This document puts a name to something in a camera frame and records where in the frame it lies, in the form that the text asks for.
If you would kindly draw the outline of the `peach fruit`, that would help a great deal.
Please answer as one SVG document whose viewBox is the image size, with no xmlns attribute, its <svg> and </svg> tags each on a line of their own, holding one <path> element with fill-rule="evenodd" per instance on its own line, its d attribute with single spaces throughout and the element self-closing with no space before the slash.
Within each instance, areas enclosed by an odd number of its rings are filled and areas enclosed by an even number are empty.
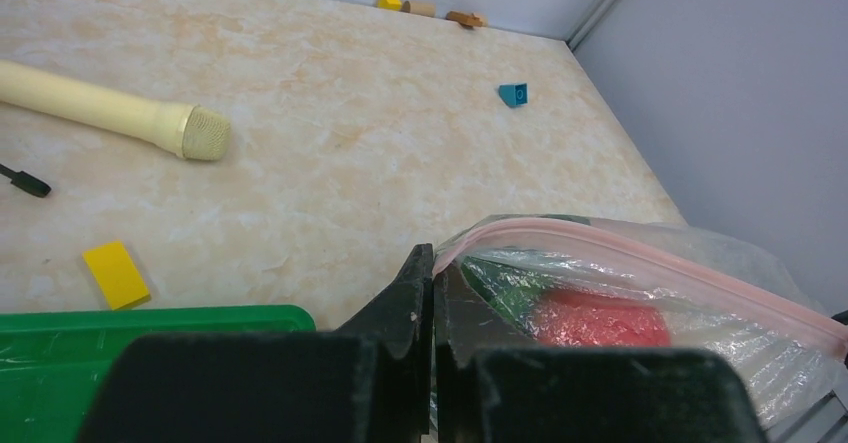
<svg viewBox="0 0 848 443">
<path fill-rule="evenodd" d="M 543 295 L 529 322 L 532 336 L 566 347 L 669 347 L 671 334 L 662 314 L 633 300 L 576 290 Z"/>
</svg>

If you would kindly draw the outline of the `clear zip top bag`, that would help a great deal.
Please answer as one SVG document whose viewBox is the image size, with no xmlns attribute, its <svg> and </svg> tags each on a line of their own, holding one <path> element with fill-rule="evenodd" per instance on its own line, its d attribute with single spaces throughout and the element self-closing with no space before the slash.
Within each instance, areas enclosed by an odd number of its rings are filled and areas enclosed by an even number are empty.
<svg viewBox="0 0 848 443">
<path fill-rule="evenodd" d="M 847 380 L 847 328 L 805 295 L 767 251 L 711 231 L 566 214 L 490 216 L 440 245 L 435 267 L 464 257 L 535 271 L 556 289 L 657 309 L 669 347 L 722 356 L 761 423 L 806 410 Z"/>
</svg>

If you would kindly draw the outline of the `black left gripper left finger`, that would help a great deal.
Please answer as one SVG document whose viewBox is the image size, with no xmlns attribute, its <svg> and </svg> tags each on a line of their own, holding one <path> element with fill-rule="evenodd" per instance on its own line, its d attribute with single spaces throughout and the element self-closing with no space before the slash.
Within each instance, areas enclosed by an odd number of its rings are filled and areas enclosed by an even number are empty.
<svg viewBox="0 0 848 443">
<path fill-rule="evenodd" d="M 417 442 L 427 434 L 434 250 L 323 332 L 156 332 L 129 344 L 80 442 Z"/>
</svg>

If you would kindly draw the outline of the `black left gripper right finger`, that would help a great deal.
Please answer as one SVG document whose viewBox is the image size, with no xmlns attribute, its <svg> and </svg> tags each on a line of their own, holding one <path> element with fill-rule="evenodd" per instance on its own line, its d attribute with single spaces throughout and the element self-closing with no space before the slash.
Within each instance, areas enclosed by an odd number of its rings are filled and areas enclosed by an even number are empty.
<svg viewBox="0 0 848 443">
<path fill-rule="evenodd" d="M 699 349 L 545 347 L 450 266 L 434 281 L 442 442 L 762 442 L 747 391 Z"/>
</svg>

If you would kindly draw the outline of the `green bok choy vegetable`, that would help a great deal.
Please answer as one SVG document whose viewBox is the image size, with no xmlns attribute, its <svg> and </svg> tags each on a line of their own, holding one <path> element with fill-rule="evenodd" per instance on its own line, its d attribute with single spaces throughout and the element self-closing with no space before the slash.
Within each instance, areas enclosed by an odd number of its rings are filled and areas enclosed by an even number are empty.
<svg viewBox="0 0 848 443">
<path fill-rule="evenodd" d="M 528 336 L 536 334 L 533 315 L 543 296 L 557 288 L 556 278 L 476 257 L 464 257 L 460 270 L 468 285 L 503 319 Z"/>
</svg>

